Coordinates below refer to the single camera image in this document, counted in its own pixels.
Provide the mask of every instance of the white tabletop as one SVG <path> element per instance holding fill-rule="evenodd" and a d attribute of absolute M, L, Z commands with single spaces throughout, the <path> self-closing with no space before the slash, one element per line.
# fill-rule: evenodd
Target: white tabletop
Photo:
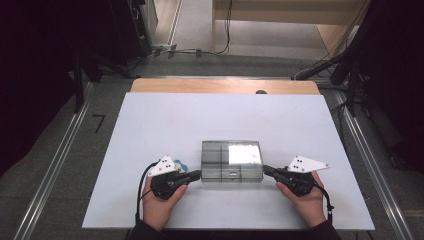
<path fill-rule="evenodd" d="M 264 164 L 296 155 L 329 163 L 319 172 L 336 229 L 374 225 L 323 96 L 127 93 L 84 219 L 84 228 L 132 228 L 145 168 L 165 154 L 200 169 L 204 140 L 259 141 Z M 261 183 L 193 182 L 169 229 L 304 229 L 291 202 Z"/>

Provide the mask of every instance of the person's left hand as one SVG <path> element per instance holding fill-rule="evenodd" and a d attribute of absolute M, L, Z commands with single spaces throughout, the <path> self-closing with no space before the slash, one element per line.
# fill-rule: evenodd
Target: person's left hand
<path fill-rule="evenodd" d="M 146 178 L 143 194 L 150 191 L 151 177 Z M 187 185 L 180 186 L 168 200 L 155 197 L 153 193 L 148 193 L 143 197 L 143 221 L 157 231 L 162 231 L 171 217 L 175 204 L 183 197 Z"/>

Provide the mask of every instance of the black sleeve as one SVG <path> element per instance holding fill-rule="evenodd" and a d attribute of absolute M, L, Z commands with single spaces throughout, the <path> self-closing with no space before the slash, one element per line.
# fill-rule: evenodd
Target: black sleeve
<path fill-rule="evenodd" d="M 325 221 L 308 231 L 308 239 L 314 240 L 341 240 L 342 238 L 336 232 L 329 221 Z"/>
<path fill-rule="evenodd" d="M 138 219 L 125 240 L 163 240 L 165 235 Z"/>

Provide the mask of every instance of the black controller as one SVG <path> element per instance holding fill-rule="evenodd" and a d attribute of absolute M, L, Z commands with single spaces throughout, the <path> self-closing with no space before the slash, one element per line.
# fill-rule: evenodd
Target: black controller
<path fill-rule="evenodd" d="M 311 173 L 289 172 L 287 167 L 275 169 L 268 165 L 263 165 L 263 170 L 265 175 L 283 183 L 298 197 L 309 194 L 314 187 L 315 179 Z"/>
<path fill-rule="evenodd" d="M 196 170 L 189 173 L 170 172 L 152 178 L 150 189 L 153 194 L 161 199 L 168 200 L 181 186 L 200 179 L 202 171 Z"/>

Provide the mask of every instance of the human hand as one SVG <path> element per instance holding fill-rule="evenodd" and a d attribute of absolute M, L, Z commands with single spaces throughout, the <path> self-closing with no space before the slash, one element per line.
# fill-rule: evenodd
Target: human hand
<path fill-rule="evenodd" d="M 324 184 L 319 179 L 318 174 L 316 172 L 312 172 L 312 176 L 318 185 L 324 188 Z M 283 183 L 277 182 L 276 185 L 281 193 L 292 201 L 297 212 L 309 228 L 313 228 L 326 220 L 324 216 L 323 194 L 321 190 L 314 187 L 308 195 L 297 197 Z"/>
<path fill-rule="evenodd" d="M 150 191 L 152 178 L 146 178 L 143 195 Z M 157 231 L 162 231 L 171 217 L 172 209 L 183 197 L 187 185 L 181 185 L 168 200 L 155 197 L 153 193 L 148 193 L 143 197 L 143 221 Z"/>

